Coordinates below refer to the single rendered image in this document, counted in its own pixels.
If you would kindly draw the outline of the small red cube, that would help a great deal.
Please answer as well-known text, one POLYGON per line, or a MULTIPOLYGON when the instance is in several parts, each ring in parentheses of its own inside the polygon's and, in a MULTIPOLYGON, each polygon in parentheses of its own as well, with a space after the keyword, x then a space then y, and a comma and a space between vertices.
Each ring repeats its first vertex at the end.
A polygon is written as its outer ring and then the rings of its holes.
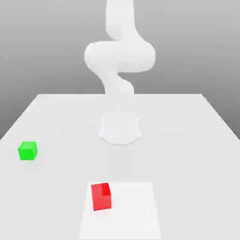
POLYGON ((94 211, 112 208, 112 195, 108 182, 92 184, 91 195, 94 211))

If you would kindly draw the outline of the small green cube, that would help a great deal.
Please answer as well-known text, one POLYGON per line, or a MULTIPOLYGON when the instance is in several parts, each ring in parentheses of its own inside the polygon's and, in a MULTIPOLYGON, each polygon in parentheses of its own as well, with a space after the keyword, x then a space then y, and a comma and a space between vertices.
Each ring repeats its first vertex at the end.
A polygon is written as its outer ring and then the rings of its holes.
POLYGON ((37 142, 24 141, 18 148, 20 160, 34 160, 38 154, 37 142))

